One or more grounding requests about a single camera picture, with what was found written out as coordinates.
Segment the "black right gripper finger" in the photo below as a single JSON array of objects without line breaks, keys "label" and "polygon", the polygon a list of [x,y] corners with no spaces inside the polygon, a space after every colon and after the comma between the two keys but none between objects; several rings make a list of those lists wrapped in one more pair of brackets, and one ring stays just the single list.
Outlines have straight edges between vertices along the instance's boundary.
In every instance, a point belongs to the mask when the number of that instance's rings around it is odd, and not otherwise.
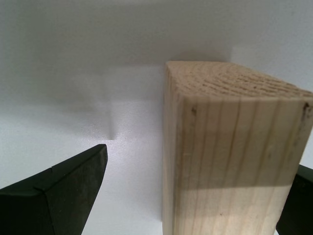
[{"label": "black right gripper finger", "polygon": [[280,235],[313,234],[313,170],[300,165],[276,225]]},{"label": "black right gripper finger", "polygon": [[101,188],[107,146],[98,144],[0,190],[2,235],[80,235]]}]

